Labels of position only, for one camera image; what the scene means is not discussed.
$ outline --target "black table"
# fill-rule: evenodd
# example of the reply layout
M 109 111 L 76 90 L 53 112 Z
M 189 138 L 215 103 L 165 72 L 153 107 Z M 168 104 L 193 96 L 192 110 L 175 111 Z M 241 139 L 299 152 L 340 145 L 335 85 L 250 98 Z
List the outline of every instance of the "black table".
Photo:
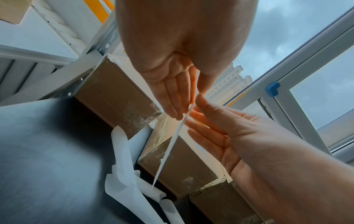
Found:
M 0 223 L 142 223 L 104 191 L 111 131 L 74 98 L 0 107 Z M 175 204 L 186 224 L 210 223 L 188 197 Z

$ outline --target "high-rise building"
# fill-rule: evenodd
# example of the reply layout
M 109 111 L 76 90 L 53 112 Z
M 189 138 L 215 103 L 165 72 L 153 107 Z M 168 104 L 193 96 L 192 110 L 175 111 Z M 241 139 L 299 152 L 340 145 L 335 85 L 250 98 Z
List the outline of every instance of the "high-rise building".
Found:
M 252 78 L 249 75 L 243 78 L 240 75 L 242 71 L 243 68 L 241 65 L 234 67 L 232 63 L 205 94 L 207 99 L 222 105 L 246 88 L 252 83 Z

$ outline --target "cloudy sky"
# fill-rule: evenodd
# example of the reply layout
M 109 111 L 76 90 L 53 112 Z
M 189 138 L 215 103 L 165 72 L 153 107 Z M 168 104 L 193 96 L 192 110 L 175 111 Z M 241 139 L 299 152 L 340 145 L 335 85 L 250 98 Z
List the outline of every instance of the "cloudy sky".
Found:
M 354 0 L 260 0 L 234 65 L 255 80 L 353 6 Z M 353 58 L 354 47 L 292 89 L 315 128 L 354 108 Z

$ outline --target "skin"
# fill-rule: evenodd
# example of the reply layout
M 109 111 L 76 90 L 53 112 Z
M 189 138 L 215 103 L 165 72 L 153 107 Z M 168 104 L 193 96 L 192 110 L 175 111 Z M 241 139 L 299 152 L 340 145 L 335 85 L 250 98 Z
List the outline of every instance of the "skin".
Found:
M 125 51 L 170 117 L 181 120 L 196 85 L 206 92 L 236 58 L 257 2 L 117 0 Z
M 278 224 L 354 223 L 354 168 L 273 120 L 197 96 L 190 137 L 226 168 L 237 188 Z

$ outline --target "cardboard box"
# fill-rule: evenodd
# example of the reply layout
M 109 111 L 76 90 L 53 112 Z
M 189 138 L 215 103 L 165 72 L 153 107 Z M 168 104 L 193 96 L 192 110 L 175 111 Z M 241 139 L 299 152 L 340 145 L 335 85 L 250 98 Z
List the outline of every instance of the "cardboard box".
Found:
M 190 195 L 213 224 L 261 224 L 263 221 L 226 178 Z
M 19 24 L 25 16 L 32 0 L 0 0 L 0 19 Z
M 156 123 L 145 145 L 138 164 L 152 176 L 156 175 L 177 125 L 178 121 L 166 116 Z M 187 129 L 183 128 L 158 181 L 177 198 L 186 196 L 218 179 L 210 159 L 211 156 L 203 152 L 188 136 Z
M 130 139 L 161 110 L 121 67 L 116 56 L 107 55 L 75 97 L 111 127 L 120 126 Z

